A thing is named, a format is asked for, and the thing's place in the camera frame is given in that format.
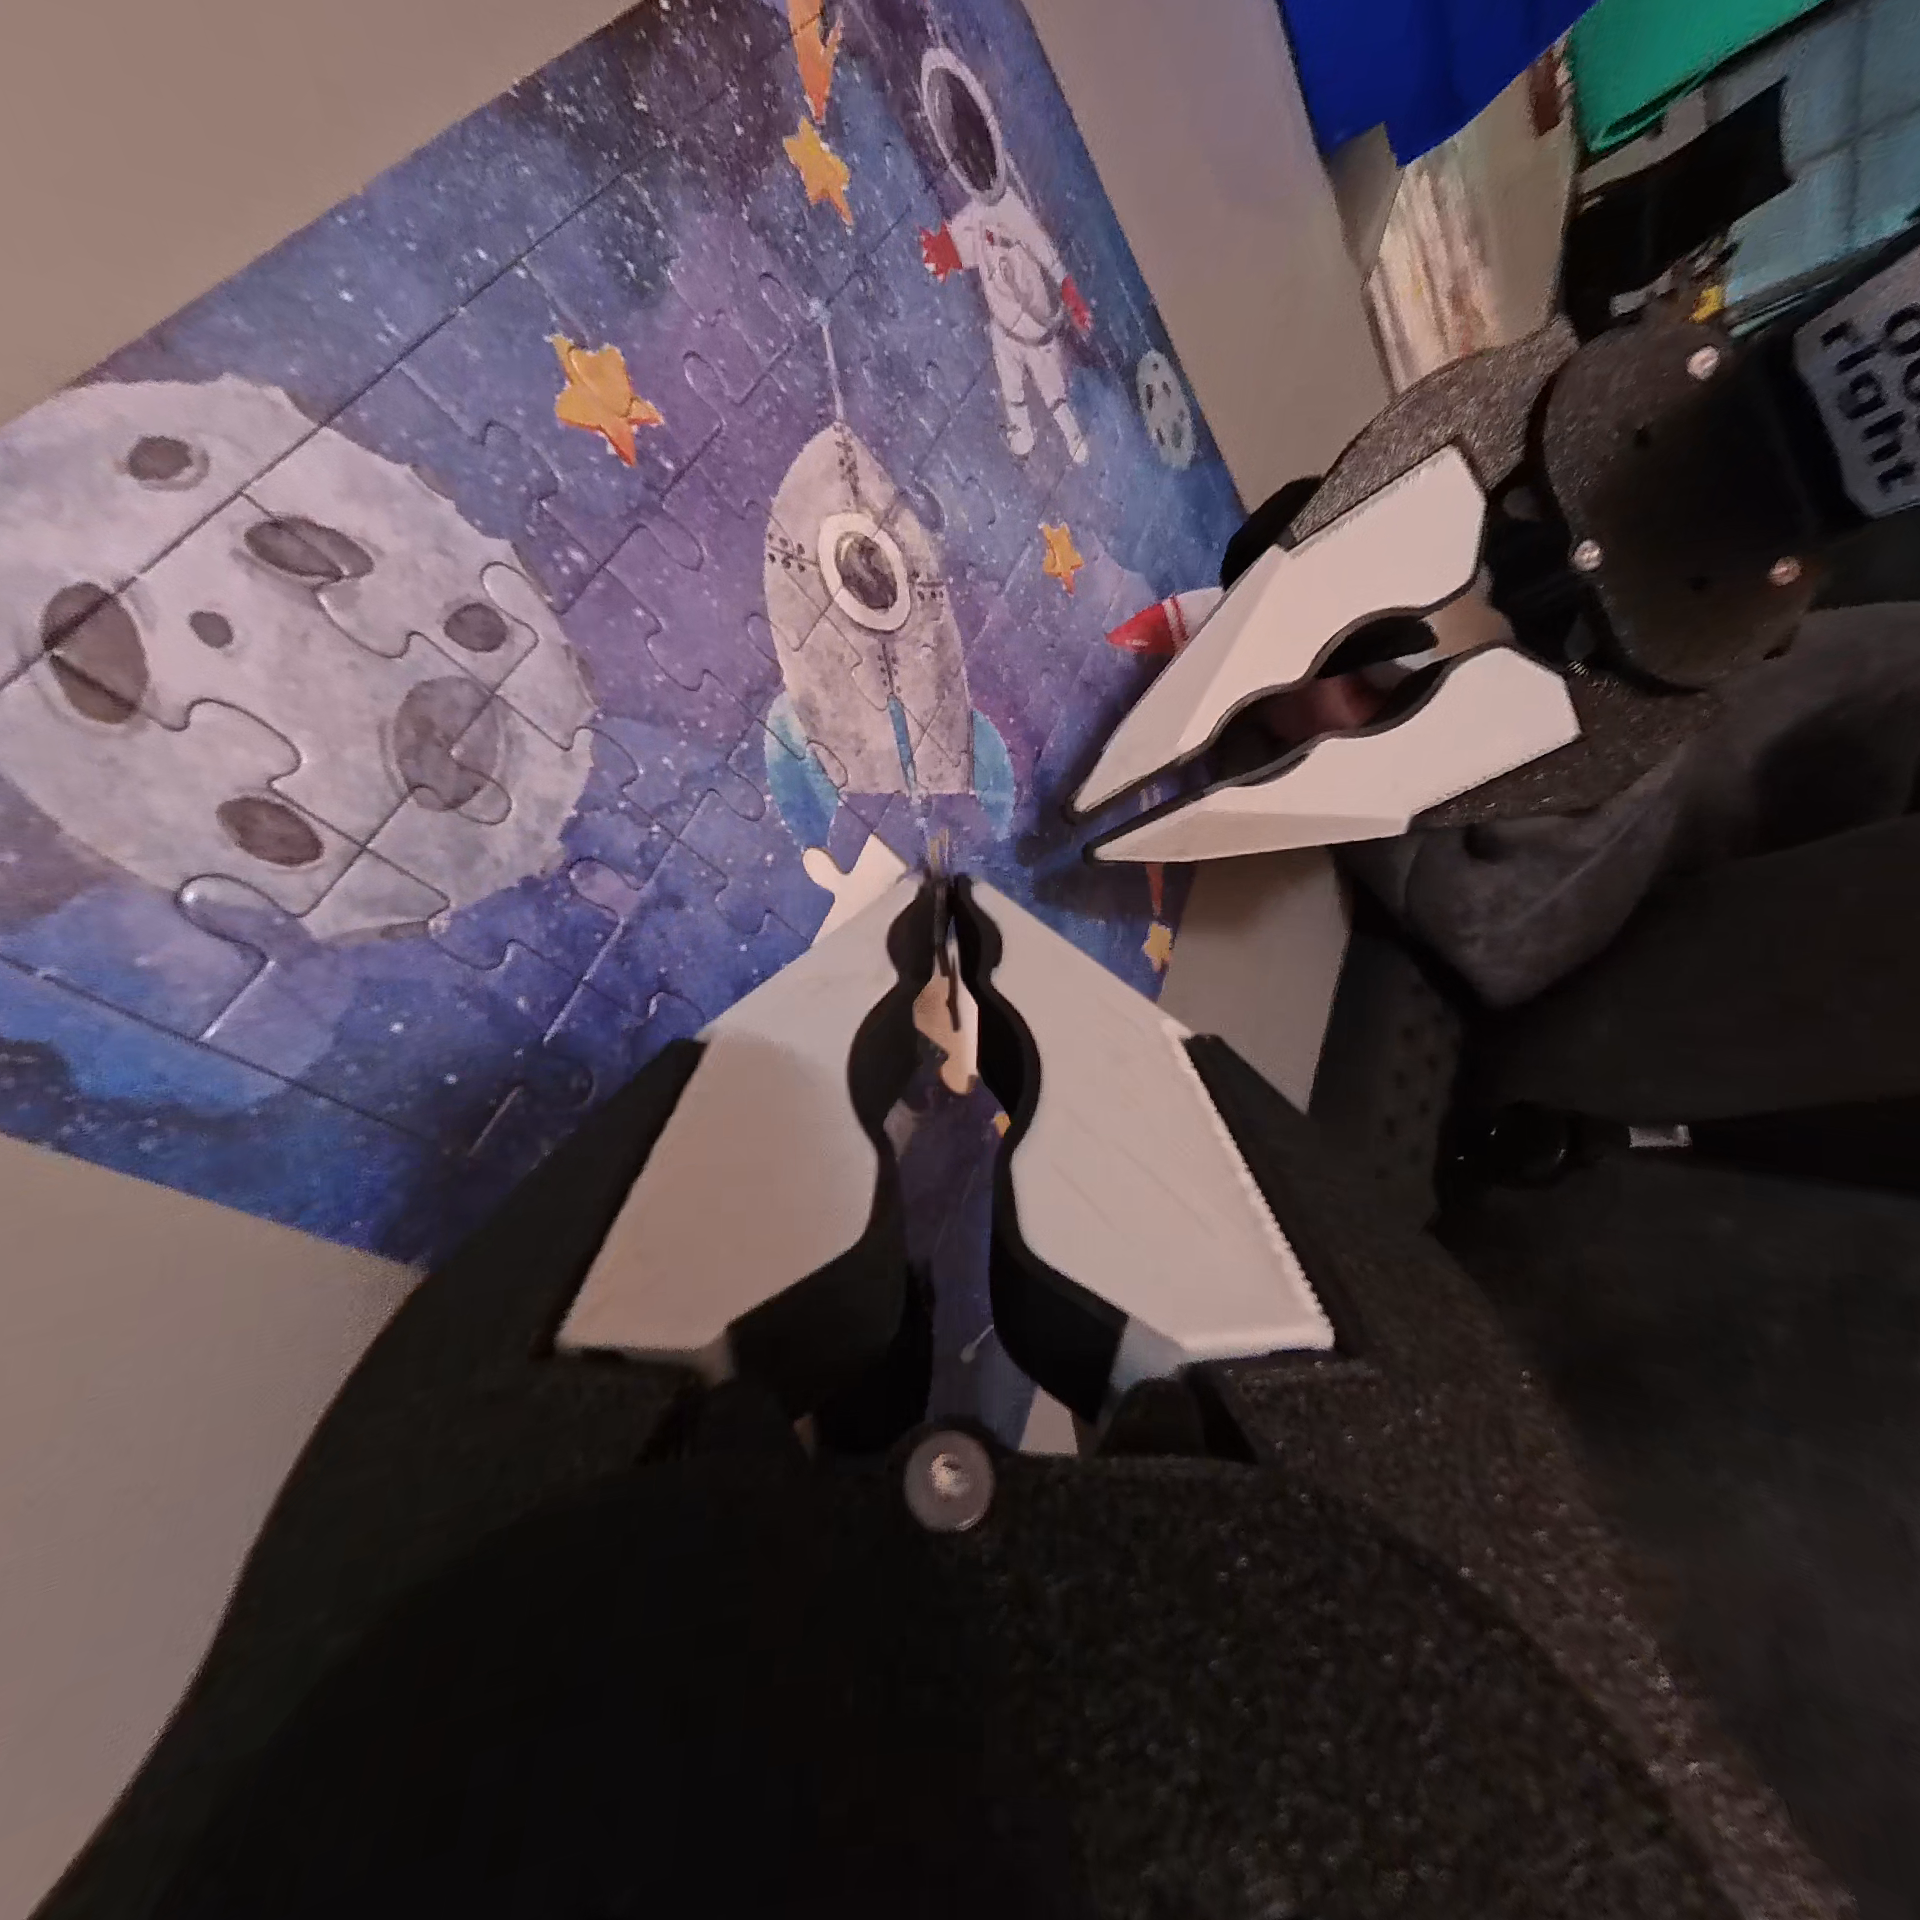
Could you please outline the window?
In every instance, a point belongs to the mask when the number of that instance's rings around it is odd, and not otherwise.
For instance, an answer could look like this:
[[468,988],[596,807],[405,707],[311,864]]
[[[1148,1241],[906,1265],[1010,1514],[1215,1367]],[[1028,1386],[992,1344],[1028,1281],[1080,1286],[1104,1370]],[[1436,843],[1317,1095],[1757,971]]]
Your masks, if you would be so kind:
[[1799,281],[1887,241],[1916,214],[1916,67],[1863,41],[1788,82],[1791,185],[1766,214],[1771,239],[1750,244],[1757,287]]

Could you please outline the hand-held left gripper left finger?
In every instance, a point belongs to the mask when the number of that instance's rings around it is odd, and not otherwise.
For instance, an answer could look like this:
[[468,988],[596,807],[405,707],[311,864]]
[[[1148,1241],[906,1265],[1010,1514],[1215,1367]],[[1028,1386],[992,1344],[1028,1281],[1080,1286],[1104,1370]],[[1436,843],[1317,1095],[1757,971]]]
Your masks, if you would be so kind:
[[843,1388],[906,1314],[884,1123],[922,1060],[941,884],[903,876],[720,1015],[559,1323],[559,1354]]

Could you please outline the grey desk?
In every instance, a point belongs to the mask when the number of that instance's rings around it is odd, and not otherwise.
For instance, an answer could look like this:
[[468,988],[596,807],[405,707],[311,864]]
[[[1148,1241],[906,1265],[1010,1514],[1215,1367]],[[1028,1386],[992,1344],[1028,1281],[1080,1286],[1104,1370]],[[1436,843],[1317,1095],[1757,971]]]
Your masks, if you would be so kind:
[[[1278,4],[1028,4],[1239,491],[1386,403]],[[307,1438],[413,1274],[4,1142],[4,1915],[202,1664]]]

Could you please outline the green plastic bin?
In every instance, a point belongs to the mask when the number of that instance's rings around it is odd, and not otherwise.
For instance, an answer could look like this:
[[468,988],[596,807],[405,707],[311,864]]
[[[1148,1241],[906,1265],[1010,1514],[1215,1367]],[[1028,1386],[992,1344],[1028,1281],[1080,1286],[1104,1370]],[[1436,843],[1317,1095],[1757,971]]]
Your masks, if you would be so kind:
[[1574,121],[1595,160],[1819,3],[1598,3],[1568,34]]

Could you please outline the white-backed jigsaw puzzle piece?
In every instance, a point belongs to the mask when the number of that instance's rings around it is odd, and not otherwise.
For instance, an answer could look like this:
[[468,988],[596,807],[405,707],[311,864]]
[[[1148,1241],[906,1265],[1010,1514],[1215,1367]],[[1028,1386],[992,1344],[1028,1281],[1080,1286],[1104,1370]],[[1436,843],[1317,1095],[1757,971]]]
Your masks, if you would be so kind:
[[928,858],[932,961],[926,986],[915,1000],[915,1026],[932,1047],[939,1082],[952,1098],[979,1087],[976,1007],[963,976],[963,954],[952,916],[952,878],[939,858]]

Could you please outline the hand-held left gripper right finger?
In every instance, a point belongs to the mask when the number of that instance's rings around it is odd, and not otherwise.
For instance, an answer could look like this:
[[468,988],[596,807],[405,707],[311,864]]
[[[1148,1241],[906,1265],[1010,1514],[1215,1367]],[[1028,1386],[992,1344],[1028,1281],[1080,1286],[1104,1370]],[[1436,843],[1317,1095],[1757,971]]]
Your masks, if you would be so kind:
[[988,883],[952,884],[976,1065],[1007,1129],[992,1321],[1078,1420],[1334,1323],[1194,1060],[1194,1032]]

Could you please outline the space jigsaw puzzle board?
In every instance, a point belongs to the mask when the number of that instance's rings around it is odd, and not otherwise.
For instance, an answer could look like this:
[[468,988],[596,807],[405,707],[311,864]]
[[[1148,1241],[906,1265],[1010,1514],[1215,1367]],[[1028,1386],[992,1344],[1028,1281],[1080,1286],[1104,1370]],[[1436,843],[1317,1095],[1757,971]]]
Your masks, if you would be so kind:
[[859,863],[1155,1000],[1239,520],[1024,4],[638,4],[4,428],[4,1136],[424,1265]]

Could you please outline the pale paper stack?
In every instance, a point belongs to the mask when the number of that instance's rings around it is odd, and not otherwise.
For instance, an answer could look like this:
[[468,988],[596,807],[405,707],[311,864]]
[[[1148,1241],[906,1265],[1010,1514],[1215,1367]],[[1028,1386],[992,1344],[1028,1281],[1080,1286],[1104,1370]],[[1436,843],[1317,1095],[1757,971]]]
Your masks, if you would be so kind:
[[1467,130],[1403,174],[1365,279],[1392,394],[1551,322],[1574,156],[1565,129]]

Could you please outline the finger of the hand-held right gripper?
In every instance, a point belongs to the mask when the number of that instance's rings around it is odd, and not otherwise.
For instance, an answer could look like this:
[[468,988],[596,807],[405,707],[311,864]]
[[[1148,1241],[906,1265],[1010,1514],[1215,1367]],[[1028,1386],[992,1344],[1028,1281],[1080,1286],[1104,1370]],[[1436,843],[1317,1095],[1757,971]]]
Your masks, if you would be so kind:
[[1088,863],[1194,864],[1398,838],[1579,734],[1556,673],[1515,650],[1478,650],[1442,663],[1398,720],[1319,737],[1269,776],[1155,807],[1095,838]]
[[1262,553],[1115,727],[1072,816],[1088,820],[1186,766],[1244,707],[1304,683],[1357,628],[1453,604],[1476,580],[1483,527],[1467,456],[1439,448],[1296,547]]

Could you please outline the person's right forearm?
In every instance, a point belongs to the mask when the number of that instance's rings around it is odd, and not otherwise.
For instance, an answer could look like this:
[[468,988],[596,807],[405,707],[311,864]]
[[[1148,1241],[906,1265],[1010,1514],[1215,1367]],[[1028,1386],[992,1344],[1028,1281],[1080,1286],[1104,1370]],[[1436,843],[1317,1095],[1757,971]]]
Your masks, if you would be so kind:
[[1480,1004],[1509,1008],[1679,880],[1916,814],[1916,793],[1918,607],[1830,608],[1606,802],[1363,843],[1336,864]]

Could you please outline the blue plastic bin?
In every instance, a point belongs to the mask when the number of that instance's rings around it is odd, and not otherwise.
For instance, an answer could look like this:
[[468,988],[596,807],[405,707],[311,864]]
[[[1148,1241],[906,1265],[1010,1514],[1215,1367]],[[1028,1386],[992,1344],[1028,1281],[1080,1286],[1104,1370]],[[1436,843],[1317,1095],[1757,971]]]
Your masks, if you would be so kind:
[[1324,156],[1383,132],[1412,162],[1462,130],[1586,3],[1280,3]]

